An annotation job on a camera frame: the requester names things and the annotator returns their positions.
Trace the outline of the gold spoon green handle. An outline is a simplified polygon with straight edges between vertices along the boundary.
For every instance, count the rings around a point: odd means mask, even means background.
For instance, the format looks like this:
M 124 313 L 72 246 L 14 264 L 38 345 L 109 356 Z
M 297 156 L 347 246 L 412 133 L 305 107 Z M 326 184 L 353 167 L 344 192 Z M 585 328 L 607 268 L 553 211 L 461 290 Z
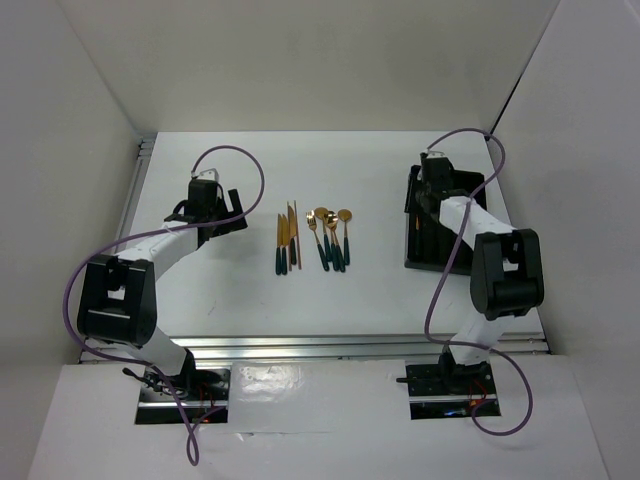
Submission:
M 324 252 L 326 259 L 329 263 L 332 262 L 332 254 L 331 254 L 331 246 L 329 242 L 329 237 L 327 234 L 327 226 L 326 226 L 326 214 L 328 210 L 326 207 L 317 207 L 315 210 L 316 218 L 321 222 L 322 230 L 323 230 L 323 242 L 324 242 Z
M 337 271 L 344 273 L 346 271 L 346 265 L 345 265 L 342 250 L 336 234 L 337 225 L 338 225 L 338 215 L 333 211 L 329 211 L 326 214 L 325 219 L 326 219 L 327 226 L 330 230 L 334 267 L 336 268 Z
M 348 224 L 352 219 L 352 212 L 349 209 L 340 209 L 338 211 L 339 220 L 343 223 L 343 242 L 344 242 L 344 262 L 348 266 L 350 264 L 350 245 L 348 236 Z

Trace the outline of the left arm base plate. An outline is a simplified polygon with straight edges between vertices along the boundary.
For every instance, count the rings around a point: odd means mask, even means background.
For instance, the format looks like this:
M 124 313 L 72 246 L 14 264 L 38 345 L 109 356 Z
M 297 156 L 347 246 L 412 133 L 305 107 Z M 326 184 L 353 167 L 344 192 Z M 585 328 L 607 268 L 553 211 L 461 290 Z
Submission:
M 136 425 L 180 424 L 182 417 L 168 387 L 153 371 L 143 375 L 128 373 L 141 383 L 135 415 Z M 194 386 L 188 390 L 176 388 L 176 393 L 190 422 L 226 424 L 229 415 L 231 370 L 218 368 L 200 370 Z

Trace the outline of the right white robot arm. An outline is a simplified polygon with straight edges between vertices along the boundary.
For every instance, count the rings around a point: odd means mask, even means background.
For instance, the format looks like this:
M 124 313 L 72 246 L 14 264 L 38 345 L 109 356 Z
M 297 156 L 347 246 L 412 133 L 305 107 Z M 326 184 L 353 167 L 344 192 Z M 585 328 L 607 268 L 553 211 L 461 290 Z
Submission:
M 494 217 L 472 197 L 482 188 L 460 187 L 456 174 L 444 154 L 422 153 L 416 201 L 438 232 L 454 235 L 447 269 L 461 246 L 472 252 L 469 288 L 476 312 L 443 346 L 436 369 L 440 387 L 462 395 L 488 373 L 490 349 L 510 323 L 542 303 L 544 282 L 537 233 Z

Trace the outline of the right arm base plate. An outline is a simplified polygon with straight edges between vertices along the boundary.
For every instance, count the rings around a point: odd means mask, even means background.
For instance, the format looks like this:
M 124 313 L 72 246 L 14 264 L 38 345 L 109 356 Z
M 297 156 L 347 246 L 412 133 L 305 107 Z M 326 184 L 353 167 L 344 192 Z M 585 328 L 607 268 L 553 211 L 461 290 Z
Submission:
M 445 380 L 436 364 L 405 366 L 396 382 L 405 385 L 412 420 L 469 418 L 478 406 L 478 417 L 501 415 L 491 366 L 483 362 L 471 374 Z

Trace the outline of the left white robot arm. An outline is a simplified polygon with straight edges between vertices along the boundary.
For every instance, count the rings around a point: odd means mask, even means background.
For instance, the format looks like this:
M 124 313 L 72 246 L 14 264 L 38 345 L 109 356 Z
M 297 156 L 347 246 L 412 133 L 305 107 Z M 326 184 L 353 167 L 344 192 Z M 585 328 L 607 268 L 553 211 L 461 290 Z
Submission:
M 163 388 L 174 398 L 193 395 L 199 384 L 210 380 L 197 371 L 193 353 L 158 327 L 156 282 L 209 240 L 245 229 L 242 213 L 237 190 L 225 191 L 213 179 L 191 180 L 187 198 L 164 219 L 158 235 L 88 262 L 77 316 L 79 333 L 115 344 L 133 359 L 158 367 Z

